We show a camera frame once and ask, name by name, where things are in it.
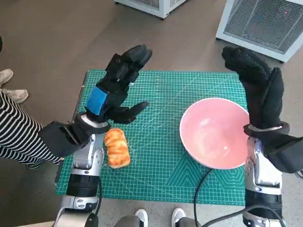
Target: robotic arm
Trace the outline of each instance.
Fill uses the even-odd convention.
[[[121,56],[115,54],[106,68],[105,77],[93,88],[86,112],[78,113],[71,124],[52,122],[39,132],[56,156],[73,154],[66,196],[62,198],[54,227],[98,226],[97,214],[102,199],[103,139],[111,127],[107,121],[129,124],[148,106],[148,102],[131,108],[120,105],[127,98],[130,83],[135,82],[139,70],[151,56],[152,51],[145,45],[136,46]]]
[[[303,169],[303,138],[289,136],[289,125],[280,121],[284,84],[281,70],[271,70],[257,54],[244,48],[226,47],[226,68],[238,73],[247,99],[250,124],[248,159],[245,164],[245,206],[265,205],[282,217],[282,172]],[[280,227],[266,209],[243,213],[248,227]]]

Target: gray floor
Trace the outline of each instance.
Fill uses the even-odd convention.
[[[4,42],[0,69],[15,72],[5,88],[27,88],[30,97],[22,106],[46,124],[71,119],[88,69],[105,68],[115,52],[136,44],[145,43],[154,51],[146,69],[226,71],[221,50],[230,44],[214,39],[224,4],[224,0],[189,0],[161,21],[111,0],[0,0]],[[291,124],[293,135],[303,134],[302,58],[300,50],[282,66],[282,118]],[[268,62],[278,65],[272,59]],[[28,171],[14,161],[0,160],[0,226],[55,218],[60,202],[53,186],[56,169],[47,164]],[[284,216],[294,227],[301,226],[303,218],[302,186],[285,175]],[[149,213],[150,226],[170,226],[175,207],[193,214],[192,204],[103,200],[100,226],[113,226],[120,216],[142,207]],[[198,217],[204,223],[239,208],[200,205]],[[241,226],[241,217],[229,223]]]

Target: bread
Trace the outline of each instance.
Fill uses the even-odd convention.
[[[110,167],[121,168],[130,164],[127,141],[121,129],[110,129],[105,135],[104,143]]]

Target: shoe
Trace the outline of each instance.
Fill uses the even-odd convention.
[[[25,89],[21,89],[21,90],[0,89],[0,90],[18,104],[24,102],[28,98],[28,92]]]
[[[171,215],[171,227],[176,227],[176,223],[181,219],[185,218],[186,214],[181,208],[175,208]]]
[[[14,75],[14,72],[10,69],[6,69],[0,72],[0,87],[2,84],[8,82]]]
[[[25,166],[29,169],[29,170],[34,170],[39,168],[42,164],[43,164],[44,160],[40,160],[35,164],[26,164]]]
[[[148,227],[148,216],[144,209],[137,210],[135,216],[137,216],[144,223],[144,227]]]

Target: bowl rim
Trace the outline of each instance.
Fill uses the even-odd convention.
[[[183,113],[183,115],[182,115],[182,118],[181,118],[181,121],[180,121],[180,125],[179,125],[179,135],[180,135],[182,144],[183,144],[183,146],[184,146],[186,152],[187,152],[187,153],[188,153],[188,154],[189,154],[197,163],[200,163],[200,164],[203,165],[203,166],[206,166],[206,167],[211,168],[211,169],[221,169],[221,170],[228,170],[228,169],[235,169],[235,168],[238,168],[238,167],[244,165],[244,164],[245,164],[245,161],[244,161],[243,163],[239,164],[238,166],[231,167],[231,168],[214,168],[214,167],[208,166],[208,165],[206,165],[206,164],[204,164],[204,163],[201,163],[199,160],[197,160],[192,154],[189,153],[187,147],[185,146],[185,143],[184,143],[183,138],[182,138],[182,136],[181,136],[181,125],[182,125],[182,121],[184,120],[185,114],[186,114],[187,111],[188,111],[191,107],[193,107],[194,105],[196,105],[196,104],[198,104],[198,103],[200,103],[200,102],[206,101],[206,100],[210,100],[210,99],[221,99],[221,100],[225,100],[225,101],[228,101],[228,102],[230,102],[230,103],[236,104],[238,107],[240,107],[242,110],[244,110],[244,112],[249,116],[249,113],[247,112],[246,109],[244,109],[242,106],[240,106],[239,104],[237,104],[236,102],[234,102],[234,101],[232,101],[232,100],[229,100],[229,99],[226,99],[226,98],[215,98],[215,97],[200,99],[200,100],[194,102],[192,105],[190,105],[190,106],[186,109],[186,111]]]

